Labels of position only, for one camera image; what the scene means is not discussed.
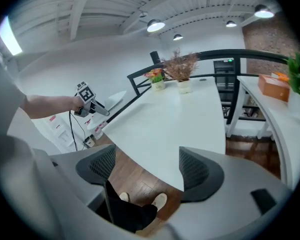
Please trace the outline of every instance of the human arm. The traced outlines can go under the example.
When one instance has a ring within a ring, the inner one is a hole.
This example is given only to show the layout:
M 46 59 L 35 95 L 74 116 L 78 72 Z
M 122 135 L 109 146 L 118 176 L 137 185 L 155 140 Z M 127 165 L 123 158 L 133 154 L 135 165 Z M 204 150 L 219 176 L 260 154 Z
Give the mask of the human arm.
M 67 111 L 78 111 L 84 103 L 78 96 L 25 96 L 20 106 L 31 119 L 46 118 Z

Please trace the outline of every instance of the potted plant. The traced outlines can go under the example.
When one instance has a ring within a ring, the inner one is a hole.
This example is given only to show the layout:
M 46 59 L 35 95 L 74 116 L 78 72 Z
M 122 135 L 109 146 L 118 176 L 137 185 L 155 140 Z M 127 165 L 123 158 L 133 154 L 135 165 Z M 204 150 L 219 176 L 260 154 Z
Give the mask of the potted plant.
M 152 69 L 145 73 L 144 76 L 150 80 L 151 87 L 154 91 L 160 91 L 166 88 L 161 68 Z
M 289 57 L 287 65 L 290 84 L 288 109 L 300 118 L 300 52 L 295 53 L 295 58 Z
M 162 59 L 165 72 L 172 79 L 177 80 L 180 94 L 191 93 L 190 75 L 197 69 L 198 57 L 196 53 L 180 56 L 180 49 L 173 51 L 170 60 Z

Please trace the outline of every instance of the wooden floor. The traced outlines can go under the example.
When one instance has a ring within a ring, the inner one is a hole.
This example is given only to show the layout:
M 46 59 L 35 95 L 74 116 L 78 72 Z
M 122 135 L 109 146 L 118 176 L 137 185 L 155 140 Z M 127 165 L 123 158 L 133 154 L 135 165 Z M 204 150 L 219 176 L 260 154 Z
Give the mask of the wooden floor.
M 96 141 L 97 146 L 112 143 L 105 134 Z M 277 147 L 270 139 L 258 140 L 235 136 L 227 138 L 226 154 L 254 161 L 280 178 Z M 158 212 L 157 217 L 148 227 L 136 232 L 140 236 L 149 237 L 154 234 L 180 206 L 182 191 L 153 176 L 118 147 L 115 167 L 109 181 L 119 195 L 127 192 L 130 202 L 139 206 L 151 204 L 158 194 L 166 193 L 168 197 L 166 205 Z

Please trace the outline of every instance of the black cable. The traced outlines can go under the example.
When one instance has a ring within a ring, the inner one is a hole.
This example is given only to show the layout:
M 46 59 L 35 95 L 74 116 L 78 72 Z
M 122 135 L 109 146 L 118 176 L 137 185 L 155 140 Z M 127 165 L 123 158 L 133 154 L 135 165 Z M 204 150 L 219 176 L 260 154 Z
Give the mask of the black cable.
M 75 140 L 74 131 L 72 129 L 71 115 L 72 115 L 71 111 L 69 111 L 69 122 L 70 122 L 71 134 L 72 134 L 72 138 L 73 138 L 73 141 L 74 141 L 75 151 L 78 151 L 78 147 L 77 147 L 77 143 L 76 143 L 76 140 Z
M 86 132 L 85 132 L 85 130 L 81 127 L 80 123 L 79 123 L 78 120 L 75 118 L 75 116 L 74 116 L 72 113 L 70 113 L 70 114 L 71 114 L 71 116 L 73 116 L 73 118 L 76 120 L 76 122 L 78 123 L 78 125 L 79 125 L 80 128 L 82 129 L 83 134 L 84 134 L 84 140 L 86 140 Z M 85 142 L 83 142 L 83 148 L 82 148 L 81 150 L 84 150 L 84 148 L 85 148 Z

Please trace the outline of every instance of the ceiling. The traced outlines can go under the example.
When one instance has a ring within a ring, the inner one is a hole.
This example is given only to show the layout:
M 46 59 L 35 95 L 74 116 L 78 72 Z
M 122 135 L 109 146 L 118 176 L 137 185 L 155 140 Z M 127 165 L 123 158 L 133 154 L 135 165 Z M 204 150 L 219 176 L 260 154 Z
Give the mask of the ceiling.
M 200 20 L 232 18 L 242 25 L 256 20 L 254 7 L 273 6 L 273 0 L 20 0 L 9 14 L 17 40 L 57 33 L 69 41 L 82 31 L 100 35 L 144 32 L 147 23 L 166 23 L 155 35 Z M 148 16 L 140 18 L 141 12 Z

